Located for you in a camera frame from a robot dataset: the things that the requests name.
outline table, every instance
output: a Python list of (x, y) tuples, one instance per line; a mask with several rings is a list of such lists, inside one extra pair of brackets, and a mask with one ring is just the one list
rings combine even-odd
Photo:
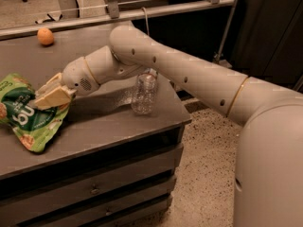
[[(37, 89), (106, 45), (117, 25), (57, 32), (48, 47), (36, 37), (2, 41), (0, 79), (19, 73)], [(118, 226), (169, 207), (190, 115), (161, 75), (153, 113), (135, 115), (134, 80), (111, 81), (76, 98), (42, 154), (0, 125), (1, 226)]]

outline green bag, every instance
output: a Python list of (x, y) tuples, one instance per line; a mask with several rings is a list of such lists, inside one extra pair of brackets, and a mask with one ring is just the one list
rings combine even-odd
[(0, 123), (11, 125), (30, 151), (42, 152), (68, 113), (70, 103), (40, 111), (28, 106), (35, 98), (30, 83), (18, 74), (0, 81)]

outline transparent plastic bottle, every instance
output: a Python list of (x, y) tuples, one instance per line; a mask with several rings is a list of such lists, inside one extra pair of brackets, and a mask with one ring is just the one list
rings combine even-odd
[(134, 86), (132, 108), (136, 114), (150, 114), (156, 99), (157, 74), (148, 69), (140, 74)]

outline gray tabletop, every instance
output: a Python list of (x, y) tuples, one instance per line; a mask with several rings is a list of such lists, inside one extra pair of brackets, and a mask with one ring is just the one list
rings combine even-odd
[[(36, 37), (0, 42), (0, 80), (19, 73), (35, 89), (74, 59), (108, 43), (116, 25), (93, 26), (55, 33), (55, 43), (44, 47)], [(166, 131), (190, 122), (190, 115), (169, 82), (159, 76), (153, 113), (134, 114), (130, 91), (134, 80), (111, 81), (88, 97), (78, 97), (45, 152), (34, 154), (21, 145), (10, 127), (0, 125), (0, 179), (124, 142)]]

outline beige floor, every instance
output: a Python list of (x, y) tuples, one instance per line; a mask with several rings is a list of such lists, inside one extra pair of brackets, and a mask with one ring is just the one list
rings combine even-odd
[[(94, 16), (100, 0), (79, 0), (80, 16)], [(0, 29), (34, 25), (46, 14), (60, 13), (57, 0), (0, 0)], [(230, 227), (233, 216), (235, 152), (241, 127), (206, 108), (197, 99), (184, 101), (192, 117), (176, 174), (173, 202), (164, 213), (127, 227)]]

